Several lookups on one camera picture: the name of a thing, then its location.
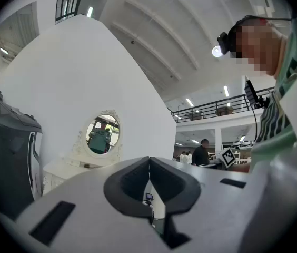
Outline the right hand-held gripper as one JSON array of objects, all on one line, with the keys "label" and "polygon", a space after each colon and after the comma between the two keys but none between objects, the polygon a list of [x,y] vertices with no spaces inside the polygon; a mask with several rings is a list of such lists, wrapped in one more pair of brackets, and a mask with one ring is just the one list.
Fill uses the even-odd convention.
[{"label": "right hand-held gripper", "polygon": [[235,164],[236,158],[231,148],[225,148],[218,154],[218,159],[223,163],[226,168]]}]

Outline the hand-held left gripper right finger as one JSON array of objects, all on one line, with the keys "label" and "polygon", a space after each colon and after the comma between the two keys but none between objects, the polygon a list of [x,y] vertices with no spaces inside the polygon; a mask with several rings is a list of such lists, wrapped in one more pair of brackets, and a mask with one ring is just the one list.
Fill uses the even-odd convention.
[{"label": "hand-held left gripper right finger", "polygon": [[177,248],[190,241],[190,238],[178,232],[173,216],[191,210],[200,196],[201,185],[191,175],[154,157],[150,158],[150,181],[165,204],[161,238],[169,248]]}]

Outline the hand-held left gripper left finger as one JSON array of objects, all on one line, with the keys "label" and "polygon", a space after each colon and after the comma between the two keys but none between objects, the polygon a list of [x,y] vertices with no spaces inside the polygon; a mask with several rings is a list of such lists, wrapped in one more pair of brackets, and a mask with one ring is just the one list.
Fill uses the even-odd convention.
[{"label": "hand-held left gripper left finger", "polygon": [[149,181],[149,166],[149,157],[143,157],[113,173],[104,182],[103,190],[107,201],[121,214],[151,218],[152,209],[143,204]]}]

